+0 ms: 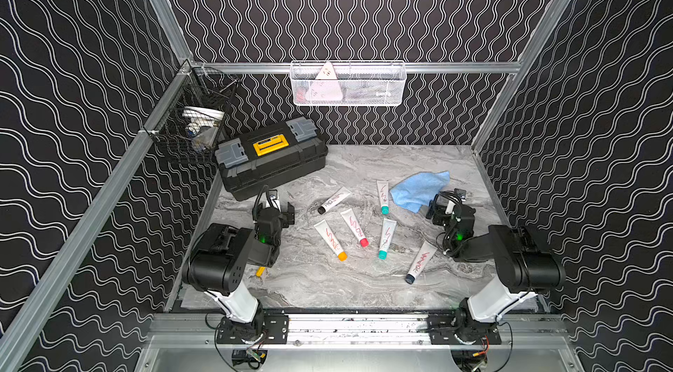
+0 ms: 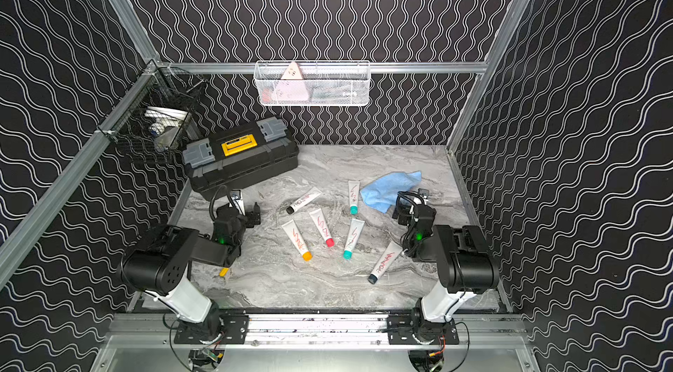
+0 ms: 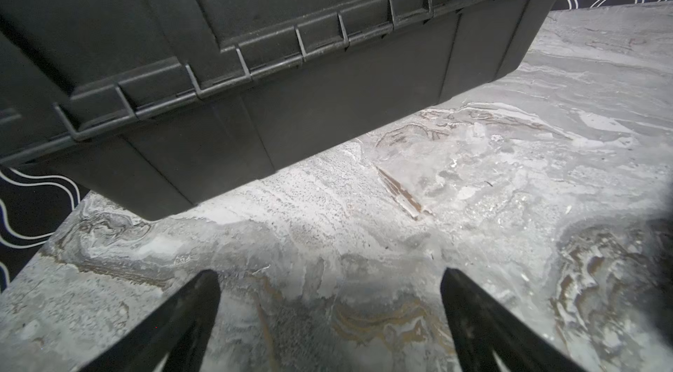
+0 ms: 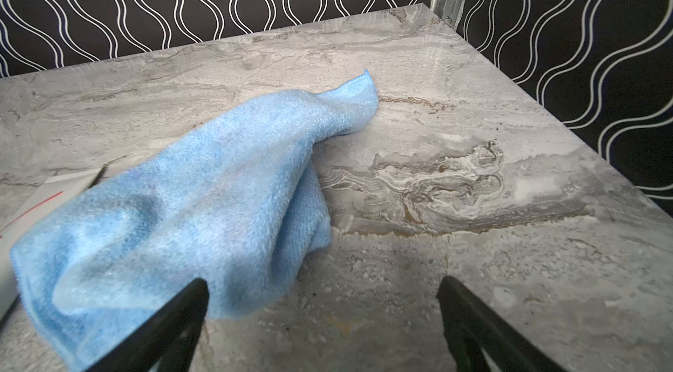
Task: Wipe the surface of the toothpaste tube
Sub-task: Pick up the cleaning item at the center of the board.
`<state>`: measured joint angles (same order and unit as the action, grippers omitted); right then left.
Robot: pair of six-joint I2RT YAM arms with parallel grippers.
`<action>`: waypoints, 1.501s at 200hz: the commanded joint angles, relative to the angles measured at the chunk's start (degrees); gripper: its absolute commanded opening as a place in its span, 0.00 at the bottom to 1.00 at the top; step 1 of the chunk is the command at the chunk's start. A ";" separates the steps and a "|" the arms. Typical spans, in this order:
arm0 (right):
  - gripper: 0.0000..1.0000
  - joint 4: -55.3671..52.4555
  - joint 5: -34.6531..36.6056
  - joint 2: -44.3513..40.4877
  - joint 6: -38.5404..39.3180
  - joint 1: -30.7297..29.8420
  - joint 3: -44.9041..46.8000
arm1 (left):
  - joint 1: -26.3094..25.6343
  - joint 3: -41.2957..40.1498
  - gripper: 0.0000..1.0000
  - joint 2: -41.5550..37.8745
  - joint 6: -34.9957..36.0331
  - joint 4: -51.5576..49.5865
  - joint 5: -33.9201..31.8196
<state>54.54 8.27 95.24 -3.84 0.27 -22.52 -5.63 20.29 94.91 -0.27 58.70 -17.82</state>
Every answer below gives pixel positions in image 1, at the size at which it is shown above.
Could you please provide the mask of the blue microfiber cloth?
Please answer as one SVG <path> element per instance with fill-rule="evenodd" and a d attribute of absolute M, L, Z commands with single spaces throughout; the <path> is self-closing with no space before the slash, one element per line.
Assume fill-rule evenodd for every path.
<path fill-rule="evenodd" d="M 448 184 L 450 184 L 448 171 L 421 172 L 396 184 L 390 193 L 398 207 L 417 214 Z"/>

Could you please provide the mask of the white tube green cap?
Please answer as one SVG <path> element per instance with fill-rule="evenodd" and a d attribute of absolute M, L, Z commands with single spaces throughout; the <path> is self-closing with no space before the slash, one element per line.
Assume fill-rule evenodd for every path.
<path fill-rule="evenodd" d="M 387 215 L 390 212 L 389 208 L 389 187 L 387 181 L 378 181 L 377 183 L 377 193 L 380 202 L 380 212 L 383 215 Z"/>

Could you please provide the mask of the white tube black cap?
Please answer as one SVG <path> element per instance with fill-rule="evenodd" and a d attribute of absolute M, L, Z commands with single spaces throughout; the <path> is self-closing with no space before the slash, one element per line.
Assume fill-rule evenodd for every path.
<path fill-rule="evenodd" d="M 326 214 L 326 212 L 329 212 L 331 209 L 339 205 L 342 201 L 344 201 L 351 195 L 352 192 L 350 190 L 348 190 L 345 187 L 342 187 L 337 192 L 335 192 L 331 197 L 325 200 L 324 203 L 322 203 L 322 205 L 318 207 L 317 212 L 319 214 Z"/>

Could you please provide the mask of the white tube pink cap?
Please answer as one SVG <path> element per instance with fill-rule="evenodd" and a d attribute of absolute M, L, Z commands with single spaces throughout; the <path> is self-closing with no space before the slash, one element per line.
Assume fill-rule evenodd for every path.
<path fill-rule="evenodd" d="M 352 209 L 345 210 L 341 212 L 341 216 L 347 226 L 350 228 L 352 233 L 354 234 L 356 240 L 358 241 L 359 245 L 363 248 L 366 248 L 369 245 L 369 240 L 366 238 L 365 232 L 360 226 L 359 220 Z"/>

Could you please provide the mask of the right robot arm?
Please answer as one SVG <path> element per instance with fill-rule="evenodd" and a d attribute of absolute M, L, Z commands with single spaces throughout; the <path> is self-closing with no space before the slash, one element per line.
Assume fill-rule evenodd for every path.
<path fill-rule="evenodd" d="M 460 303 L 456 317 L 462 328 L 495 325 L 520 303 L 564 283 L 564 266 L 537 228 L 491 225 L 475 235 L 476 210 L 464 203 L 459 189 L 436 194 L 426 218 L 443 228 L 438 246 L 445 256 L 457 263 L 495 264 L 494 279 Z"/>

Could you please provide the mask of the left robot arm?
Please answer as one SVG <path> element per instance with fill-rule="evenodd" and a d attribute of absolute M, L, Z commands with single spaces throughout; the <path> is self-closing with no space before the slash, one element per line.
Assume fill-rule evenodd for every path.
<path fill-rule="evenodd" d="M 252 228 L 213 223 L 203 232 L 182 268 L 182 282 L 210 297 L 233 323 L 252 325 L 262 318 L 261 303 L 244 284 L 247 265 L 271 268 L 282 232 L 294 225 L 295 209 L 264 187 L 252 209 Z"/>

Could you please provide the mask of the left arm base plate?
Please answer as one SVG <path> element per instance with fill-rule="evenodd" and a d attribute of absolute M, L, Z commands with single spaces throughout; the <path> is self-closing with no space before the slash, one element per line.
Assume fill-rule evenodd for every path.
<path fill-rule="evenodd" d="M 287 343 L 289 316 L 270 315 L 254 319 L 251 323 L 238 323 L 223 318 L 217 326 L 217 345 L 245 345 L 262 342 L 263 345 Z"/>

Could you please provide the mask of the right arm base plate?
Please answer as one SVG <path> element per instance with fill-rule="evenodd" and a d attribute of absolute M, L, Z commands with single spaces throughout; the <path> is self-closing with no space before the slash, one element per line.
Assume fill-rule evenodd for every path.
<path fill-rule="evenodd" d="M 431 314 L 427 331 L 432 345 L 501 345 L 495 323 L 473 319 L 468 312 L 457 310 L 447 314 Z"/>

